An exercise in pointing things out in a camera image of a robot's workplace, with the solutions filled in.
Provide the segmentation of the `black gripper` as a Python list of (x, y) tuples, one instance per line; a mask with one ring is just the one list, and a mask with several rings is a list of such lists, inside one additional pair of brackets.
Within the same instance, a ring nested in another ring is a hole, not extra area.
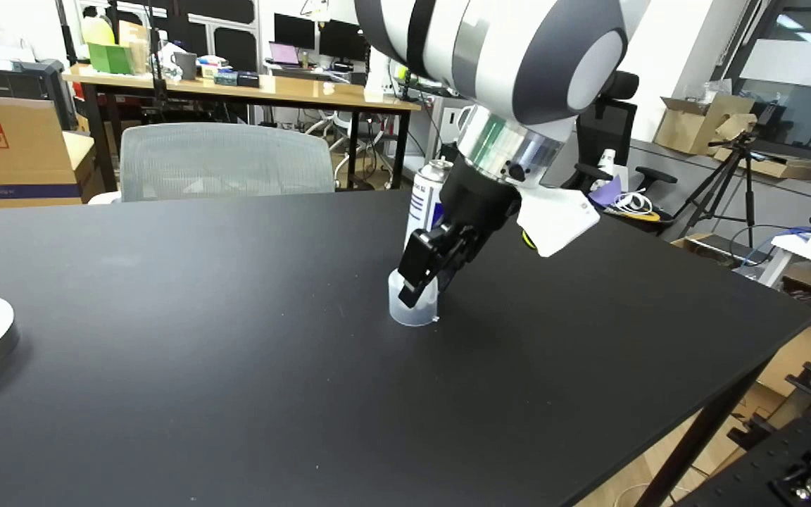
[(447, 289), (454, 276), (518, 207), (522, 197), (511, 183), (490, 180), (464, 158), (456, 158), (442, 185), (444, 235), (413, 230), (401, 256), (402, 297), (413, 304), (433, 276), (439, 289)]

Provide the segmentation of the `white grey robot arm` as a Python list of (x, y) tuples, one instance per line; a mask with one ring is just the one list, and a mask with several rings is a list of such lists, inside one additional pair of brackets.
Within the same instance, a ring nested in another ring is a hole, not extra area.
[(442, 217), (402, 244), (397, 301), (444, 289), (515, 218), (549, 259), (599, 221), (581, 187), (546, 185), (560, 127), (616, 79), (628, 52), (622, 0), (354, 0), (373, 48), (470, 97), (444, 169)]

